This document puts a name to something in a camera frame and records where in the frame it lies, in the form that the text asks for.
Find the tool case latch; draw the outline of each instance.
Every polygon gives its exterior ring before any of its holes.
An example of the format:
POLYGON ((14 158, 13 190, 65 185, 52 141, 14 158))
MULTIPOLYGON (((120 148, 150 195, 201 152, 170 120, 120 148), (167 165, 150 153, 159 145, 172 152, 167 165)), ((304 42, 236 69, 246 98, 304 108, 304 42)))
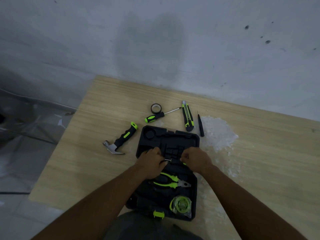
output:
POLYGON ((162 219, 165 217, 165 213, 164 212, 158 212, 158 211, 154 211, 153 212, 153 217, 161 217, 162 219))

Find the pliers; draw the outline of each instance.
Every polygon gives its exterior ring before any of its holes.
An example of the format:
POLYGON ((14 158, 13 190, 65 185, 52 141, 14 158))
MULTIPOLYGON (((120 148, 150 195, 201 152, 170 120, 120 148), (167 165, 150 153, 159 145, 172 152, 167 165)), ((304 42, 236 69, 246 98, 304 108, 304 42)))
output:
POLYGON ((161 174, 170 178, 172 180, 172 182, 170 184, 159 184, 157 182, 153 182, 154 184, 162 186, 162 187, 170 187, 170 188, 174 188, 174 189, 177 187, 191 187, 191 184, 187 183, 186 181, 178 179, 177 176, 169 175, 165 172, 162 172, 161 174))

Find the forearm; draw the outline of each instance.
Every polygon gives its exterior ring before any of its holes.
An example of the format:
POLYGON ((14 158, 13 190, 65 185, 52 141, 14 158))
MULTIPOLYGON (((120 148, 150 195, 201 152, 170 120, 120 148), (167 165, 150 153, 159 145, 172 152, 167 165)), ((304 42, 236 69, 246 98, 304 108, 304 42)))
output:
POLYGON ((72 206, 33 239, 101 239, 144 179, 139 167, 130 167, 72 206))
POLYGON ((222 173, 207 167, 202 176, 209 183, 243 240, 305 240, 295 228, 222 173))

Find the gray shirt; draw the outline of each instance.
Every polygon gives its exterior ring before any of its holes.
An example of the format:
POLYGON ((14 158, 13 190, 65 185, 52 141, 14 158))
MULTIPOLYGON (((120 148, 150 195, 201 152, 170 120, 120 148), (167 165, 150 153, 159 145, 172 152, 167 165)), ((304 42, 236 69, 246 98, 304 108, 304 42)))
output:
POLYGON ((115 219, 104 240, 203 240, 175 224, 165 227, 161 221, 131 211, 115 219))

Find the white wall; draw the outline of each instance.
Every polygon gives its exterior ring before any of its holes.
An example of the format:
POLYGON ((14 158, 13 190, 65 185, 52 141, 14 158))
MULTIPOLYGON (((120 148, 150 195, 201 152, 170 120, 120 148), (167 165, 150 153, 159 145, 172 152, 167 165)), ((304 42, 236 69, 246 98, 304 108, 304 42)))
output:
POLYGON ((67 105, 101 74, 320 121, 319 0, 2 0, 0 30, 0 67, 67 105))

